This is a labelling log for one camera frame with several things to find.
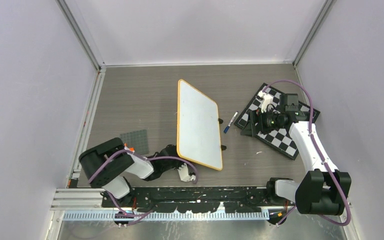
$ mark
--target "chessboard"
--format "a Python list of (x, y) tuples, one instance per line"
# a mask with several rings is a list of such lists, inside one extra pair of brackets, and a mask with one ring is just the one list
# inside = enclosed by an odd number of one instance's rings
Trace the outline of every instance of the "chessboard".
[[(242, 111), (242, 113), (237, 117), (236, 121), (234, 122), (234, 125), (240, 129), (244, 129), (245, 125), (248, 121), (248, 110), (257, 110), (257, 108), (260, 106), (261, 102), (257, 98), (257, 94), (263, 90), (263, 88), (267, 86), (266, 83), (261, 85), (261, 87), (257, 90), (257, 92), (254, 94), (254, 96), (249, 101), (248, 105), (245, 107), (245, 109)], [(277, 105), (281, 101), (281, 95), (284, 94), (282, 91), (277, 90), (274, 87), (268, 87), (265, 90), (266, 93), (273, 96), (273, 105), (274, 107), (277, 107)], [(299, 102), (299, 108), (303, 112), (309, 112), (310, 106), (303, 102)], [(313, 123), (316, 122), (318, 116), (320, 115), (320, 111), (317, 109), (313, 109)], [(273, 130), (269, 134), (262, 134), (259, 132), (257, 136), (255, 136), (258, 140), (261, 142), (269, 145), (273, 149), (279, 151), (281, 154), (287, 156), (288, 158), (295, 160), (298, 156), (298, 149), (295, 142), (292, 140), (289, 133), (286, 131), (286, 129), (281, 128), (279, 131)]]

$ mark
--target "gray wood surface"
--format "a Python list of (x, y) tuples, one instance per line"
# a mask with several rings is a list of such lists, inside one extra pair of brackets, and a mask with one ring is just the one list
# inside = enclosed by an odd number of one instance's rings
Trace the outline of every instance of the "gray wood surface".
[[(297, 80), (291, 64), (142, 66), (107, 68), (88, 148), (99, 145), (121, 133), (146, 129), (151, 153), (168, 144), (176, 144), (177, 86), (184, 79), (218, 104), (219, 116), (225, 123), (235, 111), (241, 112), (263, 83), (280, 79)], [(274, 87), (286, 93), (303, 95), (290, 83)], [(198, 165), (198, 186), (265, 186), (271, 177), (301, 181), (305, 175), (301, 157), (295, 161), (264, 143), (241, 136), (232, 124), (227, 134), (221, 133), (223, 169), (217, 171)], [(192, 186), (181, 182), (176, 170), (170, 170), (154, 181), (144, 181), (126, 173), (132, 186)], [(79, 187), (87, 178), (80, 176)]]

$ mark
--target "marker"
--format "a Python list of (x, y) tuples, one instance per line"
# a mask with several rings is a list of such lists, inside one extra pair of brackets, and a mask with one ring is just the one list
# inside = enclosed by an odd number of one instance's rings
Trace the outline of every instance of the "marker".
[(238, 111), (236, 111), (232, 117), (232, 119), (230, 120), (229, 124), (227, 125), (227, 127), (224, 129), (223, 133), (227, 133), (229, 128), (231, 127), (231, 124), (233, 123), (233, 121), (235, 120), (236, 118), (236, 115), (238, 115)]

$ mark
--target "yellow border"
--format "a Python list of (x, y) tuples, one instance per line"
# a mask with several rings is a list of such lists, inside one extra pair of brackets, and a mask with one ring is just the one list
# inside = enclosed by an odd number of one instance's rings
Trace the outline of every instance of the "yellow border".
[[(183, 80), (183, 79), (180, 79), (180, 80), (177, 82), (177, 133), (176, 133), (176, 151), (177, 151), (177, 154), (178, 154), (179, 157), (181, 157), (182, 159), (186, 159), (186, 160), (188, 160), (188, 161), (197, 163), (197, 164), (199, 164), (199, 165), (203, 165), (203, 166), (208, 167), (208, 168), (210, 168), (210, 169), (215, 169), (215, 170), (221, 171), (221, 170), (223, 169), (223, 155), (222, 155), (222, 151), (221, 151), (221, 147), (222, 147), (222, 146), (220, 146), (221, 168), (216, 168), (216, 167), (213, 167), (213, 166), (204, 164), (204, 163), (202, 163), (202, 162), (199, 162), (199, 161), (190, 159), (190, 158), (185, 157), (185, 156), (183, 156), (183, 155), (180, 154), (180, 151), (179, 151), (179, 119), (180, 119), (180, 83), (181, 83), (181, 82), (184, 82), (185, 84), (191, 86), (193, 89), (195, 89), (196, 91), (198, 91), (199, 93), (201, 93), (202, 95), (204, 95), (205, 97), (207, 97), (209, 100), (211, 100), (212, 102), (214, 102), (214, 103), (215, 103), (215, 107), (217, 108), (217, 118), (219, 118), (219, 106), (217, 105), (217, 102), (214, 101), (213, 99), (209, 98), (207, 95), (205, 95), (204, 93), (202, 93), (200, 90), (196, 89), (194, 86), (190, 85), (187, 81), (185, 81), (185, 80)], [(220, 144), (221, 144), (221, 143), (222, 143), (222, 136), (221, 136), (221, 134), (220, 134), (220, 124), (218, 124), (218, 132), (219, 132)]]

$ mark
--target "gray baseplate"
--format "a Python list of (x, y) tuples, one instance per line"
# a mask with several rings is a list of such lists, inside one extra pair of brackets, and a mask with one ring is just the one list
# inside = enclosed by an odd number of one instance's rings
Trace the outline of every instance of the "gray baseplate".
[(127, 144), (128, 148), (134, 148), (137, 154), (145, 155), (150, 153), (148, 147), (148, 132), (146, 129), (122, 133), (120, 134), (120, 138), (124, 144)]
[[(266, 83), (264, 83), (258, 91), (255, 93), (255, 95), (251, 98), (251, 101), (249, 101), (248, 105), (245, 107), (245, 109), (242, 111), (242, 113), (237, 117), (236, 121), (234, 122), (234, 125), (240, 129), (244, 129), (245, 125), (248, 121), (248, 110), (256, 110), (261, 102), (257, 99), (257, 94), (259, 91), (263, 90), (263, 88), (267, 86)], [(281, 95), (284, 94), (284, 92), (277, 90), (274, 87), (269, 87), (265, 90), (266, 93), (273, 96), (273, 105), (274, 107), (277, 107), (279, 102), (281, 101)], [(310, 106), (303, 102), (299, 102), (300, 110), (303, 112), (309, 112)], [(317, 117), (320, 115), (320, 111), (314, 109), (313, 112), (313, 123), (316, 122)], [(298, 149), (295, 142), (292, 140), (291, 136), (289, 136), (289, 133), (286, 132), (286, 129), (282, 128), (279, 129), (279, 131), (273, 130), (269, 134), (263, 135), (261, 132), (259, 132), (256, 136), (258, 140), (261, 142), (269, 145), (270, 147), (274, 148), (275, 150), (279, 151), (280, 153), (284, 154), (285, 156), (289, 157), (290, 159), (295, 160), (298, 156)]]

